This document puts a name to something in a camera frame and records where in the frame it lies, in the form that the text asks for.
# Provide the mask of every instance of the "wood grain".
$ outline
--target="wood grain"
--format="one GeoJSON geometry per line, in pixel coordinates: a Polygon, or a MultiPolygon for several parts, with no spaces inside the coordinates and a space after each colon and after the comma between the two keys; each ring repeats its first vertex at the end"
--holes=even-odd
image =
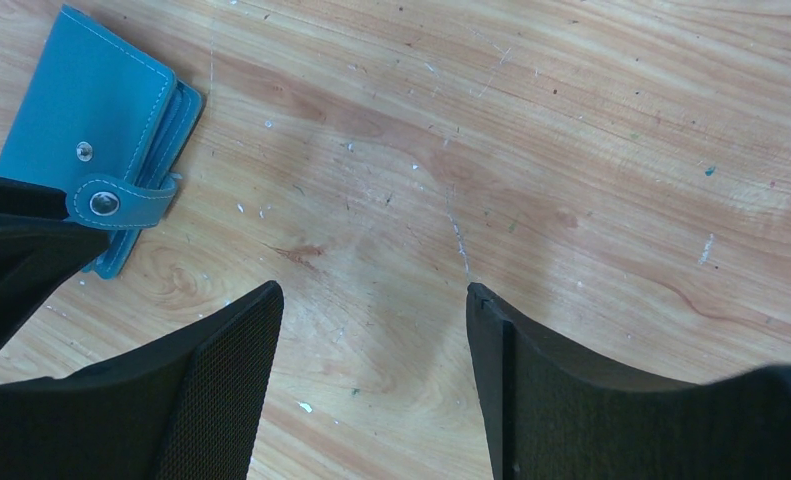
{"type": "MultiPolygon", "coordinates": [[[[791,362],[791,0],[74,3],[209,101],[166,221],[0,382],[276,279],[252,478],[489,478],[469,280],[657,374],[791,362]]],[[[0,0],[0,149],[58,8],[0,0]]]]}

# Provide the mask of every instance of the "metal snap button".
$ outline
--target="metal snap button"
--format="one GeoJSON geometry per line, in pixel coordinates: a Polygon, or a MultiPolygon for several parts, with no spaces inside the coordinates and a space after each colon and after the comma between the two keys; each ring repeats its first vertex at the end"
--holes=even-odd
{"type": "Polygon", "coordinates": [[[89,208],[99,217],[108,217],[118,211],[121,201],[112,192],[98,192],[89,200],[89,208]]]}
{"type": "Polygon", "coordinates": [[[81,162],[88,162],[92,159],[93,155],[92,146],[88,142],[80,142],[77,144],[77,158],[81,162]]]}

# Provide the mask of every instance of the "white stitching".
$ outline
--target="white stitching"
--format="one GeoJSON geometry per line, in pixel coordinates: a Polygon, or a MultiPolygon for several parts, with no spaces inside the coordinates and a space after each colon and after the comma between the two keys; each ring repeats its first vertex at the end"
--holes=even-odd
{"type": "MultiPolygon", "coordinates": [[[[186,118],[189,115],[189,110],[192,109],[192,97],[189,95],[184,95],[184,96],[186,97],[186,110],[183,112],[183,118],[186,118]]],[[[162,165],[163,162],[165,162],[166,157],[168,156],[168,151],[171,150],[171,146],[174,145],[174,143],[176,143],[175,140],[177,139],[177,134],[180,133],[180,129],[183,128],[184,123],[185,122],[180,122],[179,124],[177,124],[177,129],[174,130],[174,133],[171,134],[171,140],[168,142],[168,145],[166,145],[165,151],[162,152],[162,157],[160,157],[160,160],[157,162],[157,168],[154,170],[154,173],[151,174],[151,178],[148,179],[147,185],[150,185],[151,182],[154,181],[154,177],[156,177],[156,174],[159,173],[160,171],[159,166],[162,165]]]]}
{"type": "Polygon", "coordinates": [[[77,189],[77,193],[74,194],[74,211],[77,213],[77,216],[82,218],[83,220],[85,220],[85,221],[87,221],[89,223],[93,223],[95,225],[102,225],[104,227],[143,228],[143,227],[152,227],[152,226],[154,226],[156,224],[155,223],[147,223],[147,224],[144,224],[144,225],[119,225],[117,223],[102,223],[102,222],[96,222],[96,221],[86,217],[85,215],[83,215],[80,212],[80,206],[77,203],[77,198],[80,196],[80,192],[82,192],[84,188],[86,188],[87,186],[89,186],[89,185],[91,185],[93,183],[99,183],[99,182],[100,183],[105,183],[107,185],[110,185],[110,186],[112,186],[112,187],[114,187],[114,188],[116,188],[118,190],[122,190],[122,191],[124,191],[126,193],[129,193],[130,195],[135,196],[135,197],[144,198],[145,200],[164,200],[166,198],[173,197],[175,195],[175,193],[176,193],[175,192],[175,193],[172,193],[172,194],[169,194],[169,195],[165,195],[165,196],[162,196],[162,197],[147,197],[145,195],[140,195],[140,194],[138,194],[136,192],[131,192],[130,190],[127,190],[126,188],[124,188],[124,187],[122,187],[120,185],[116,185],[116,184],[114,184],[112,182],[108,182],[106,180],[89,180],[88,182],[86,182],[83,185],[81,185],[80,188],[77,189]]]}
{"type": "Polygon", "coordinates": [[[65,15],[66,17],[70,18],[77,25],[80,25],[81,27],[85,28],[86,30],[94,33],[101,40],[103,40],[106,43],[108,43],[108,44],[112,45],[113,47],[117,48],[118,50],[120,50],[122,53],[124,53],[128,57],[132,58],[133,60],[137,61],[138,63],[141,63],[146,68],[148,68],[149,70],[152,70],[154,73],[156,73],[157,75],[159,75],[160,77],[165,79],[165,84],[163,84],[162,88],[159,91],[159,95],[157,95],[157,99],[154,102],[154,106],[153,106],[153,108],[151,108],[151,113],[148,114],[148,120],[147,120],[147,122],[145,122],[145,128],[142,129],[142,136],[139,138],[139,143],[136,145],[136,149],[133,151],[133,156],[130,157],[130,164],[127,166],[127,172],[124,173],[124,178],[127,179],[127,177],[130,176],[130,171],[133,170],[133,164],[136,162],[136,154],[139,153],[139,149],[142,147],[142,143],[145,141],[145,134],[148,132],[148,126],[151,124],[151,119],[154,118],[154,113],[156,112],[156,107],[157,107],[157,105],[159,105],[159,101],[162,98],[163,93],[165,93],[166,88],[168,88],[168,77],[163,75],[162,72],[160,72],[157,69],[151,67],[150,65],[148,65],[144,61],[136,58],[135,56],[133,56],[133,54],[131,54],[127,50],[124,50],[119,45],[114,44],[112,41],[110,41],[108,38],[105,38],[100,33],[96,32],[95,30],[92,30],[88,25],[85,25],[83,23],[78,22],[76,18],[74,18],[71,15],[69,15],[68,12],[66,12],[65,10],[62,10],[62,14],[65,15]]]}

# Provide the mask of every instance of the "metal stud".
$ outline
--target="metal stud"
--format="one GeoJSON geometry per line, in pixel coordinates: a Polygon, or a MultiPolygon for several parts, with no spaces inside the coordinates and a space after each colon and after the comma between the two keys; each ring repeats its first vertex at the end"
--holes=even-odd
{"type": "Polygon", "coordinates": [[[112,192],[98,192],[89,200],[89,208],[99,217],[108,217],[118,211],[121,201],[112,192]]]}
{"type": "Polygon", "coordinates": [[[92,146],[89,145],[88,142],[80,142],[77,144],[77,158],[79,158],[81,162],[88,162],[92,159],[93,154],[92,146]]]}

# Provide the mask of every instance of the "wallet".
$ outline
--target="wallet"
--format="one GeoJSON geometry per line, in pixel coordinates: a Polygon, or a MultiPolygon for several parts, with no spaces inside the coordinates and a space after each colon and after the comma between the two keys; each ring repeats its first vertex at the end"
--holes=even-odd
{"type": "Polygon", "coordinates": [[[107,230],[84,271],[115,277],[174,195],[201,95],[167,66],[63,6],[0,156],[0,177],[65,192],[67,221],[107,230]]]}

